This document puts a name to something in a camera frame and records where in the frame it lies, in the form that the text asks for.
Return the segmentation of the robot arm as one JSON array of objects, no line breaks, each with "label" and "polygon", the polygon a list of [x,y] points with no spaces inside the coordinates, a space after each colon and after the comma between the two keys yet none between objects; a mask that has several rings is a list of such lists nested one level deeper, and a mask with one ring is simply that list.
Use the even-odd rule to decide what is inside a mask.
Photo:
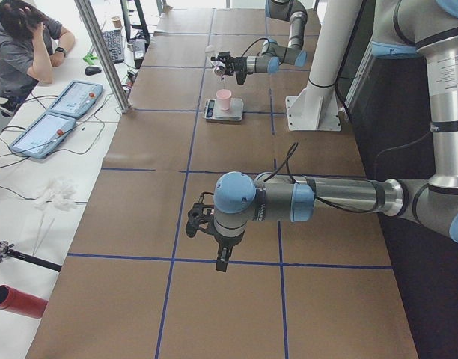
[{"label": "robot arm", "polygon": [[216,76],[235,76],[237,84],[243,85],[247,76],[276,73],[282,64],[305,66],[308,55],[303,46],[308,12],[304,5],[300,1],[267,1],[265,14],[270,19],[290,25],[287,45],[282,46],[273,38],[262,37],[263,45],[258,55],[243,52],[240,56],[233,56],[229,51],[217,53],[209,45],[205,53]]},{"label": "robot arm", "polygon": [[[315,49],[305,88],[286,97],[290,131],[341,130],[337,115],[329,119],[329,103],[343,104],[338,78],[344,67],[359,14],[366,1],[328,1],[325,21]],[[305,62],[303,37],[307,12],[299,1],[266,1],[266,16],[290,23],[288,45],[266,39],[260,55],[233,57],[206,48],[213,72],[236,76],[238,85],[253,73],[275,73],[281,64],[301,67]],[[200,194],[187,214],[185,232],[212,236],[219,248],[216,271],[227,271],[233,248],[249,221],[300,222],[311,219],[316,201],[329,208],[356,214],[383,213],[404,218],[458,243],[458,1],[375,1],[371,55],[375,58],[424,58],[427,66],[431,123],[419,139],[380,151],[369,179],[310,177],[291,173],[289,147],[272,172],[252,179],[232,171],[222,174],[213,192]],[[377,157],[411,147],[427,137],[433,141],[435,173],[429,179],[376,180]]]}]

